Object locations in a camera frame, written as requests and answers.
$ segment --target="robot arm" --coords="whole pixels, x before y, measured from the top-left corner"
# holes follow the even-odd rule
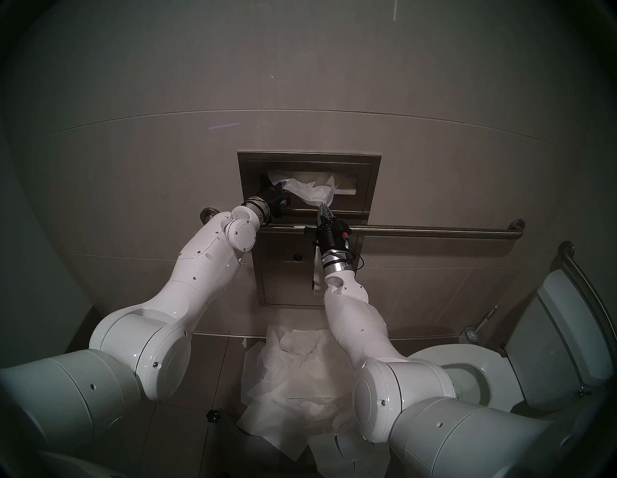
[[[195,234],[155,297],[106,316],[88,350],[0,370],[0,400],[41,448],[69,451],[107,429],[141,393],[159,401],[176,390],[206,307],[229,286],[261,225],[290,203],[280,185],[262,188]]]
[[[399,354],[351,268],[350,230],[320,207],[317,244],[330,331],[355,371],[354,411],[369,442],[389,442],[422,477],[503,476],[550,424],[456,399],[438,365]]]
[[[456,397],[454,387],[441,367],[404,357],[392,346],[386,323],[355,280],[349,227],[325,204],[318,222],[317,244],[328,285],[323,299],[326,316],[355,371],[353,398],[360,432],[370,442],[387,442],[403,410],[431,397]]]

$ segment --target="tiled floor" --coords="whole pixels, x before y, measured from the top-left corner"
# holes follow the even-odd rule
[[[449,339],[396,340],[409,355]],[[246,407],[240,402],[244,352],[257,339],[193,335],[191,360],[178,390],[162,403],[141,400],[123,421],[75,453],[130,477],[210,478],[222,472],[222,451],[209,433],[206,413],[225,410],[237,419]],[[300,457],[310,462],[309,452]],[[388,477],[403,476],[402,463],[391,460]]]

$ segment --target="wall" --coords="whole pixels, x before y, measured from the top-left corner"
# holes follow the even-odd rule
[[[381,154],[373,224],[526,220],[516,244],[367,238],[358,280],[393,337],[458,334],[498,301],[507,315],[577,221],[609,217],[577,186],[598,174],[602,73],[548,1],[64,1],[3,82],[28,198],[103,313],[158,291],[203,207],[242,202],[239,150]],[[583,267],[613,254],[603,232],[589,224]],[[198,329],[276,322],[325,323],[260,308],[245,263]]]
[[[92,307],[38,224],[0,121],[0,368],[64,353]]]

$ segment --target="paper towel pile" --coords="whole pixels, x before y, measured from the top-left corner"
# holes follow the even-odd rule
[[[241,400],[248,408],[237,425],[293,460],[310,444],[326,477],[383,476],[389,449],[360,436],[351,408],[353,384],[354,372],[329,329],[269,326],[266,343],[258,342],[244,357]]]
[[[269,171],[273,184],[285,183],[283,189],[293,192],[306,204],[330,206],[335,194],[355,194],[355,182],[337,173],[311,173],[307,171]]]

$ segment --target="toilet seat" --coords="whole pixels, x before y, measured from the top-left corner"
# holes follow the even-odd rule
[[[489,384],[490,408],[509,412],[524,400],[510,361],[488,348],[471,344],[435,345],[413,353],[409,358],[423,358],[441,367],[468,364],[480,370]]]

